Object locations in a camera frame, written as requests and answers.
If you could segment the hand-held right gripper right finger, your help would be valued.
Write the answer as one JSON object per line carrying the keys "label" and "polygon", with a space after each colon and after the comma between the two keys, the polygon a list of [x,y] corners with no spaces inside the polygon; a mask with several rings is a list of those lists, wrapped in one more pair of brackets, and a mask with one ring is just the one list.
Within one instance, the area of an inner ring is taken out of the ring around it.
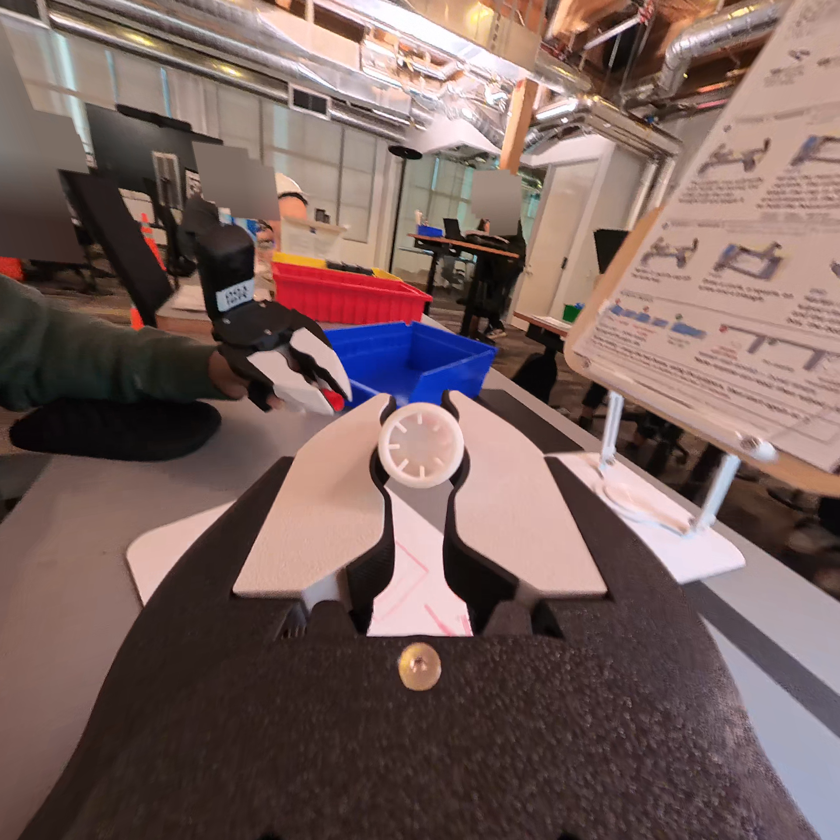
{"label": "hand-held right gripper right finger", "polygon": [[542,602],[596,601],[607,585],[542,450],[462,392],[443,408],[464,439],[444,525],[444,577],[483,634],[499,605],[530,624]]}

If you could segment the wooden ceiling beam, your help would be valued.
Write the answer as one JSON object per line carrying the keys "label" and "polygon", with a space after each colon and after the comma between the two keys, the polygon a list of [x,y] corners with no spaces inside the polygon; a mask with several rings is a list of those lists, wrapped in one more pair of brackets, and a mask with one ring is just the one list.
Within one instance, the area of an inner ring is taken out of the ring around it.
{"label": "wooden ceiling beam", "polygon": [[527,78],[518,82],[511,95],[498,168],[513,175],[519,170],[538,90],[538,82]]}

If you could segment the white door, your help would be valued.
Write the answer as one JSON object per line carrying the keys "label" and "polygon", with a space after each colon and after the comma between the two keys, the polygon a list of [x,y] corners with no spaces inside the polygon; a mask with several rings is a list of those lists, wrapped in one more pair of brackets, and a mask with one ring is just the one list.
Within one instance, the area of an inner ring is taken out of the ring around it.
{"label": "white door", "polygon": [[516,310],[560,319],[590,296],[597,264],[595,205],[603,183],[599,159],[549,168],[528,244]]}

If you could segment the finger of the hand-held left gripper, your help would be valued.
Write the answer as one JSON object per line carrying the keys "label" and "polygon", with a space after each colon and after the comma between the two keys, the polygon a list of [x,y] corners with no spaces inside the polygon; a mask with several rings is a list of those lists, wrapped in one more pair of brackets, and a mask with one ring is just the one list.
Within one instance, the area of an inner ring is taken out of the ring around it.
{"label": "finger of the hand-held left gripper", "polygon": [[350,378],[325,336],[299,328],[290,337],[290,350],[301,370],[313,377],[319,386],[340,394],[347,403],[353,400]]}
{"label": "finger of the hand-held left gripper", "polygon": [[258,351],[248,356],[248,362],[268,381],[269,391],[287,407],[322,416],[335,414],[321,394],[325,387],[319,386],[316,381],[308,381],[303,373],[294,371],[284,353],[278,350]]}

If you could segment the wooden desk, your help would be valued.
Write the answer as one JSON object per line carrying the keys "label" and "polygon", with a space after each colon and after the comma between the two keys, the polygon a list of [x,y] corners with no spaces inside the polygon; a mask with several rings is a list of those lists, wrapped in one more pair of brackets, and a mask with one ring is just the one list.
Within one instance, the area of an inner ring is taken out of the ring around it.
{"label": "wooden desk", "polygon": [[504,250],[494,250],[483,245],[472,245],[464,238],[447,238],[447,237],[433,237],[425,234],[411,234],[414,240],[415,247],[418,249],[430,250],[432,253],[432,262],[427,272],[426,294],[427,302],[424,306],[424,313],[428,314],[431,306],[431,300],[434,292],[434,280],[438,261],[442,257],[455,257],[462,254],[468,254],[476,257],[482,251],[491,254],[505,257],[513,257],[514,255]]}

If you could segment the black mesh cushion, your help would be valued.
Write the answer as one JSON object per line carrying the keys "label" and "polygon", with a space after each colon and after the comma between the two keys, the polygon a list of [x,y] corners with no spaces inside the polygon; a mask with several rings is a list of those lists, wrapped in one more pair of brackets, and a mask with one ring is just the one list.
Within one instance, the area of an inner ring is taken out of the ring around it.
{"label": "black mesh cushion", "polygon": [[8,435],[29,452],[160,463],[195,453],[221,425],[220,412],[204,402],[61,398],[19,418]]}

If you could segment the white whiteboard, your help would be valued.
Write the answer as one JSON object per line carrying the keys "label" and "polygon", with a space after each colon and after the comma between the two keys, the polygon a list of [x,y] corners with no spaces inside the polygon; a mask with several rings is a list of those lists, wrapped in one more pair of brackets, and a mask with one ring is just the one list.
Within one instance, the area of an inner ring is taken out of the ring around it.
{"label": "white whiteboard", "polygon": [[[391,582],[374,600],[370,636],[472,634],[466,604],[446,583],[443,533],[392,488],[395,566]],[[230,502],[155,528],[127,549],[126,560],[142,604]]]}

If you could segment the white red-label whiteboard marker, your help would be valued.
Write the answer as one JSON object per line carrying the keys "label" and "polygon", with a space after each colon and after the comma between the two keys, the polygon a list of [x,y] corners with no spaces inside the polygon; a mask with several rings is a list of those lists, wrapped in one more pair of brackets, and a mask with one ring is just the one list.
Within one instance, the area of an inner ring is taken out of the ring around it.
{"label": "white red-label whiteboard marker", "polygon": [[466,444],[458,420],[440,405],[410,403],[384,420],[377,455],[386,474],[418,490],[450,480],[461,466]]}

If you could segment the person's left forearm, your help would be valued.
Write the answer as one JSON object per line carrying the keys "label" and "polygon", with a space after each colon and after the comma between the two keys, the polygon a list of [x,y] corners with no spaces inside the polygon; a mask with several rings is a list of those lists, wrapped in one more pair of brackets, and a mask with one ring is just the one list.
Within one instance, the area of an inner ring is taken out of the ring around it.
{"label": "person's left forearm", "polygon": [[53,307],[1,277],[1,406],[25,412],[60,398],[136,403],[223,400],[214,347],[153,328],[134,331]]}

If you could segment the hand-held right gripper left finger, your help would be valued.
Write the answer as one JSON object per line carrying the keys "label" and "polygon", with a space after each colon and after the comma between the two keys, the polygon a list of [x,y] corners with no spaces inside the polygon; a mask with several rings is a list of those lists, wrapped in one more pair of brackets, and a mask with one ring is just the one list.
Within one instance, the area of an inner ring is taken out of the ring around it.
{"label": "hand-held right gripper left finger", "polygon": [[233,586],[244,598],[338,602],[369,633],[395,567],[392,501],[377,443],[395,398],[342,414],[297,452]]}

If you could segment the black leaning panel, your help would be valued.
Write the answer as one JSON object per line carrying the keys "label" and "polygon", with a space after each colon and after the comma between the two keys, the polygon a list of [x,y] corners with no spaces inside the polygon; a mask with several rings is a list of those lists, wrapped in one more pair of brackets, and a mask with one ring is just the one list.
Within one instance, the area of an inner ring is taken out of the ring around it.
{"label": "black leaning panel", "polygon": [[157,312],[172,296],[172,285],[118,186],[89,173],[60,170],[59,178],[82,226],[100,245],[142,324],[157,328]]}

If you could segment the black monitor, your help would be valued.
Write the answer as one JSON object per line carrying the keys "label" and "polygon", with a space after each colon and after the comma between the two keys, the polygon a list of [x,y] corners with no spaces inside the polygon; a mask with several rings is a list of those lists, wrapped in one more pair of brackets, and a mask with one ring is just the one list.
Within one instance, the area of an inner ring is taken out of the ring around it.
{"label": "black monitor", "polygon": [[598,274],[604,275],[622,247],[629,231],[618,228],[597,228],[593,232]]}

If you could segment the silver ventilation duct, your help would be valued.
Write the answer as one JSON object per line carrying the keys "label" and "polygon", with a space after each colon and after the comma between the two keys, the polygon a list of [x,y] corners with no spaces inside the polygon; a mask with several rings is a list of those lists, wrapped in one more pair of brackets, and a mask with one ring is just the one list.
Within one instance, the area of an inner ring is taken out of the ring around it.
{"label": "silver ventilation duct", "polygon": [[650,100],[672,97],[684,83],[695,60],[747,45],[769,34],[790,5],[790,1],[746,2],[727,7],[687,27],[666,48]]}

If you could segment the blue plastic bin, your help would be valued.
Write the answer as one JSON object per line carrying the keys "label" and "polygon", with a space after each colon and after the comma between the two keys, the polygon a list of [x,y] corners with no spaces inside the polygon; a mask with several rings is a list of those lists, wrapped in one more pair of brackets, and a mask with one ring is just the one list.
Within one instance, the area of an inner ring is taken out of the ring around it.
{"label": "blue plastic bin", "polygon": [[379,394],[440,404],[445,391],[480,393],[497,349],[423,322],[387,322],[326,332],[350,378],[353,409]]}

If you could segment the black floor lamp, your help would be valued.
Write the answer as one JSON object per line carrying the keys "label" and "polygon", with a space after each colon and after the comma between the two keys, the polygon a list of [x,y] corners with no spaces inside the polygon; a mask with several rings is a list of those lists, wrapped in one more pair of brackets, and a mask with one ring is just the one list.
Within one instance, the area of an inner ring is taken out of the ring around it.
{"label": "black floor lamp", "polygon": [[405,186],[405,179],[406,179],[406,166],[409,161],[417,161],[420,160],[423,155],[420,151],[411,148],[409,146],[405,146],[404,144],[394,143],[388,146],[388,152],[391,156],[395,157],[399,163],[399,178],[398,178],[398,186],[397,186],[397,193],[395,199],[395,211],[394,211],[394,218],[393,218],[393,226],[392,226],[392,238],[391,238],[391,245],[390,245],[390,252],[388,255],[388,264],[387,270],[389,273],[393,271],[394,265],[394,258],[396,252],[396,239],[399,233],[400,228],[400,216],[403,206],[403,194],[404,194],[404,186]]}

